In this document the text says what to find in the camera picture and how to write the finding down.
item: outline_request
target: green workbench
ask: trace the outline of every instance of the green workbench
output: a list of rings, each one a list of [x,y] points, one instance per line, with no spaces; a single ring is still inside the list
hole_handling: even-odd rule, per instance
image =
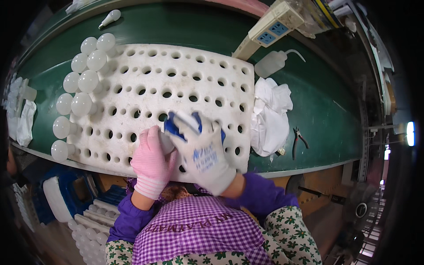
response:
[[[65,93],[63,78],[71,72],[70,62],[80,52],[80,44],[86,37],[98,38],[110,32],[115,35],[117,44],[170,44],[231,56],[257,21],[235,11],[188,3],[151,3],[120,10],[122,18],[101,31],[97,27],[107,13],[66,29],[34,52],[18,69],[18,76],[29,78],[29,85],[38,90],[30,150],[50,155],[50,147],[57,140],[52,124],[60,116],[56,101]],[[249,62],[255,64],[271,50],[288,49],[299,51],[306,63],[290,54],[285,68],[271,77],[278,84],[288,84],[294,106],[287,113],[290,127],[300,128],[310,149],[298,144],[297,158],[293,161],[294,133],[291,130],[285,144],[286,155],[260,157],[251,151],[248,169],[282,176],[360,159],[362,127],[357,97],[325,61],[286,36],[268,49],[261,47]]]

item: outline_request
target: white glove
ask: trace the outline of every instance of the white glove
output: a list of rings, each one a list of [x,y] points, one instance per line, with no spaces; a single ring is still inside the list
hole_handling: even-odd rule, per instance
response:
[[[196,183],[214,196],[219,196],[234,180],[236,170],[229,166],[224,157],[221,126],[200,113],[195,112],[192,116],[200,125],[198,132],[170,113],[170,118],[182,134],[171,132],[171,141],[183,157],[184,169]]]

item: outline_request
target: work glove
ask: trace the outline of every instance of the work glove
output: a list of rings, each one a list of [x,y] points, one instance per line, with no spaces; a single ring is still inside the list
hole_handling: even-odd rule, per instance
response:
[[[169,182],[178,152],[174,149],[164,156],[159,141],[159,126],[142,131],[139,139],[140,145],[130,162],[137,174],[134,189],[148,198],[157,200]]]
[[[222,142],[225,134],[217,122],[211,122],[197,112],[192,116],[197,120],[198,128],[193,128],[170,112],[165,129],[183,157],[186,172],[199,186],[219,196],[236,176],[236,169],[230,167],[224,157]]]

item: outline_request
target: blue outlet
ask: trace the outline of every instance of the blue outlet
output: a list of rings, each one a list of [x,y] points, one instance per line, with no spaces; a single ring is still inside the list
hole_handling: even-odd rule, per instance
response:
[[[282,34],[284,34],[289,29],[287,27],[285,27],[283,24],[281,24],[280,22],[277,22],[274,25],[272,25],[272,27],[270,27],[269,30],[272,33],[274,33],[275,35],[281,36]]]
[[[275,40],[275,37],[274,36],[272,36],[269,32],[264,32],[264,33],[262,33],[262,35],[261,36],[259,36],[258,38],[257,38],[257,40],[258,41],[260,41],[260,42],[263,42],[263,43],[265,43],[265,44],[270,44],[272,41],[274,41]]]

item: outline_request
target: pliers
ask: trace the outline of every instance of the pliers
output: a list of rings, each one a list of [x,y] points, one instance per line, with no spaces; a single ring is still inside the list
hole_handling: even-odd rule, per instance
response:
[[[294,131],[293,160],[295,160],[296,159],[296,145],[297,145],[298,138],[300,138],[305,143],[306,149],[309,149],[309,144],[300,134],[299,128],[297,128],[297,127],[296,127],[296,129],[293,128],[293,131]]]

